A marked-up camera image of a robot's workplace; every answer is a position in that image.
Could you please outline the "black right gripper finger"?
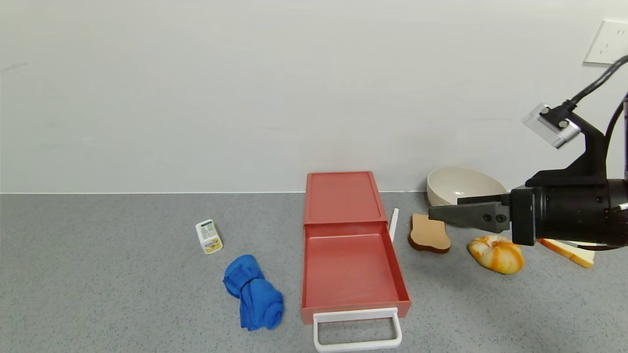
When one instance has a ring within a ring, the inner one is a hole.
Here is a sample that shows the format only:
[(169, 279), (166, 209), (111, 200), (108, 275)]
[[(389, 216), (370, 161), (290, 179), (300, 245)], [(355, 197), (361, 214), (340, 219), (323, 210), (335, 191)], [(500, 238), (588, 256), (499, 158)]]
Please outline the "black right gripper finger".
[(428, 218), (493, 234), (511, 229), (510, 207), (500, 202), (433, 206), (428, 210)]
[(510, 194), (483, 195), (483, 196), (477, 196), (477, 197), (465, 197), (465, 198), (457, 199), (457, 205), (478, 204), (478, 203), (487, 203), (487, 202), (498, 202), (502, 205), (509, 206), (511, 205), (511, 195)]

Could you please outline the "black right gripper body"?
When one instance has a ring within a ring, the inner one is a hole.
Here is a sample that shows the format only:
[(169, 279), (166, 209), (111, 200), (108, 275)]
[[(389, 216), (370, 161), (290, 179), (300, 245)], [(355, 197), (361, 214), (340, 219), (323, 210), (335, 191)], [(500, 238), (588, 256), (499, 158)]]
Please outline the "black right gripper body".
[(512, 239), (606, 243), (610, 183), (598, 179), (529, 180), (510, 193)]

